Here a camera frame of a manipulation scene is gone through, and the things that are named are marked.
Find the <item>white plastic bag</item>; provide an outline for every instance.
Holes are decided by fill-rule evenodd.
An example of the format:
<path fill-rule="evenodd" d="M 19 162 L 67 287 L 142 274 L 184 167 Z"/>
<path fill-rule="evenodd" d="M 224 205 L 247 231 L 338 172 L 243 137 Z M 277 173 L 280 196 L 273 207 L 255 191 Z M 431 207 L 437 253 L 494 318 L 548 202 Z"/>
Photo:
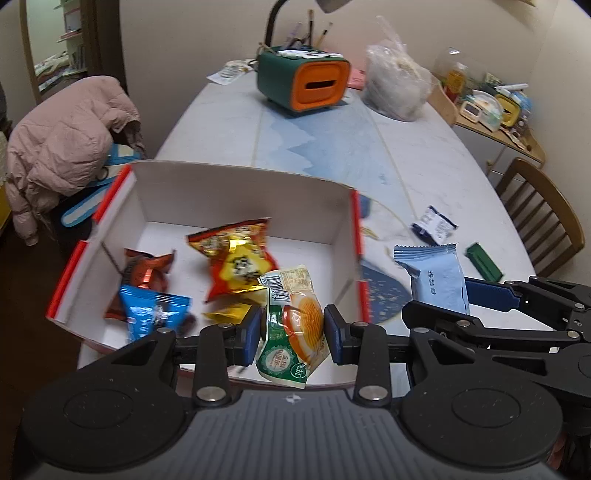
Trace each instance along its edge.
<path fill-rule="evenodd" d="M 363 101 L 382 115 L 415 121 L 437 80 L 408 55 L 384 17 L 378 22 L 388 40 L 368 46 Z"/>

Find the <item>snack package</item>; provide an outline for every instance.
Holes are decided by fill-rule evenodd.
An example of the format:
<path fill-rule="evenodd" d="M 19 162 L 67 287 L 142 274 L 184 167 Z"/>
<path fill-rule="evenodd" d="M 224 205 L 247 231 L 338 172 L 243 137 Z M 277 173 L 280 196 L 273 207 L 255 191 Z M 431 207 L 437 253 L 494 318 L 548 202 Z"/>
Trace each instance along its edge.
<path fill-rule="evenodd" d="M 206 303 L 226 293 L 263 288 L 258 278 L 278 268 L 265 249 L 269 220 L 246 220 L 187 236 L 189 245 L 209 259 L 213 286 Z"/>
<path fill-rule="evenodd" d="M 123 285 L 121 300 L 127 314 L 129 340 L 133 342 L 160 327 L 179 330 L 191 305 L 189 297 Z"/>
<path fill-rule="evenodd" d="M 125 249 L 127 262 L 121 278 L 121 285 L 132 285 L 139 288 L 148 288 L 154 291 L 166 292 L 168 280 L 166 273 L 174 262 L 174 250 L 172 253 L 155 257 L 146 252 L 138 252 L 130 248 Z M 115 294 L 111 304 L 105 313 L 105 318 L 126 321 L 127 315 L 121 303 L 119 292 Z"/>
<path fill-rule="evenodd" d="M 455 244 L 394 247 L 394 260 L 411 276 L 413 300 L 470 315 L 464 272 Z"/>
<path fill-rule="evenodd" d="M 259 278 L 269 289 L 265 344 L 256 367 L 264 378 L 304 388 L 328 356 L 324 316 L 305 265 Z"/>
<path fill-rule="evenodd" d="M 215 312 L 204 312 L 203 315 L 214 322 L 233 323 L 237 325 L 246 316 L 252 305 L 253 304 L 237 302 L 224 309 L 216 310 Z"/>
<path fill-rule="evenodd" d="M 429 205 L 420 220 L 411 225 L 416 236 L 429 245 L 441 245 L 456 228 L 457 225 L 435 210 L 433 205 Z"/>

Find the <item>red snack bag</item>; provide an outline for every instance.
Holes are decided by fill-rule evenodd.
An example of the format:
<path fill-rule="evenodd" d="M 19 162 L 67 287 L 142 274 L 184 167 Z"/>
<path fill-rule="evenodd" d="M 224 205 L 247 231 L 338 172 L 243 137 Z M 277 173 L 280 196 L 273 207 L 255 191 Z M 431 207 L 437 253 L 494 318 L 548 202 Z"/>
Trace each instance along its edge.
<path fill-rule="evenodd" d="M 265 248 L 269 220 L 245 220 L 187 236 L 187 243 L 209 259 L 213 286 L 206 302 L 226 293 L 264 288 L 258 277 L 278 269 Z"/>
<path fill-rule="evenodd" d="M 123 270 L 121 285 L 132 285 L 139 288 L 166 292 L 168 290 L 168 280 L 166 273 L 173 264 L 175 252 L 155 257 L 146 252 L 125 249 L 127 263 Z M 113 320 L 127 320 L 125 309 L 119 298 L 119 292 L 115 294 L 111 304 L 105 313 L 105 318 Z"/>

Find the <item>blue gripper pad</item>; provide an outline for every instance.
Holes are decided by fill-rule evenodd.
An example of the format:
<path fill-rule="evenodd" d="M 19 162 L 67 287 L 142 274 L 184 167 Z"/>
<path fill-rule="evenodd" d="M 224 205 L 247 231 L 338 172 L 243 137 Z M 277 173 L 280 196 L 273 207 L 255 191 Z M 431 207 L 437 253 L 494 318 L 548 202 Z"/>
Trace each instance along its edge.
<path fill-rule="evenodd" d="M 519 297 L 509 286 L 469 277 L 465 280 L 468 302 L 471 304 L 500 312 L 519 308 Z"/>
<path fill-rule="evenodd" d="M 324 337 L 328 343 L 330 356 L 337 365 L 343 365 L 343 341 L 341 337 L 341 329 L 334 315 L 339 315 L 338 311 L 334 312 L 336 307 L 334 305 L 327 305 L 324 308 Z"/>
<path fill-rule="evenodd" d="M 236 362 L 236 365 L 247 367 L 254 362 L 256 347 L 261 338 L 262 321 L 262 309 L 260 307 L 253 306 L 246 313 L 244 320 L 240 324 L 240 327 L 242 327 L 240 337 L 236 339 L 243 344 L 242 359 L 237 358 L 236 360 L 239 360 L 240 363 Z"/>

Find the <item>dining table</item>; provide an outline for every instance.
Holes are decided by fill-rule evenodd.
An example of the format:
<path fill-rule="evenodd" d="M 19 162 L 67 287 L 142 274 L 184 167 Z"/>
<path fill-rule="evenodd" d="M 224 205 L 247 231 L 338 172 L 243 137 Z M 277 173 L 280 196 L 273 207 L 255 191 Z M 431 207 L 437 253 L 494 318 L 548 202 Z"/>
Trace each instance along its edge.
<path fill-rule="evenodd" d="M 465 256 L 476 242 L 503 272 L 502 281 L 527 281 L 535 274 L 489 180 L 428 103 L 415 121 L 397 121 L 366 106 L 362 92 L 347 89 L 336 106 L 293 115 L 260 93 L 256 72 L 250 72 L 229 85 L 203 88 L 155 159 L 286 171 L 355 188 L 371 322 L 392 335 L 408 335 L 401 309 L 412 298 L 411 278 L 392 252 L 396 245 L 426 245 L 411 225 L 429 206 L 457 225 L 447 241 L 456 245 L 466 277 L 482 278 Z M 516 310 L 470 305 L 470 314 L 487 327 L 548 329 Z M 393 395 L 404 395 L 409 388 L 404 366 L 392 364 L 391 372 Z M 239 370 L 230 377 L 239 377 Z"/>

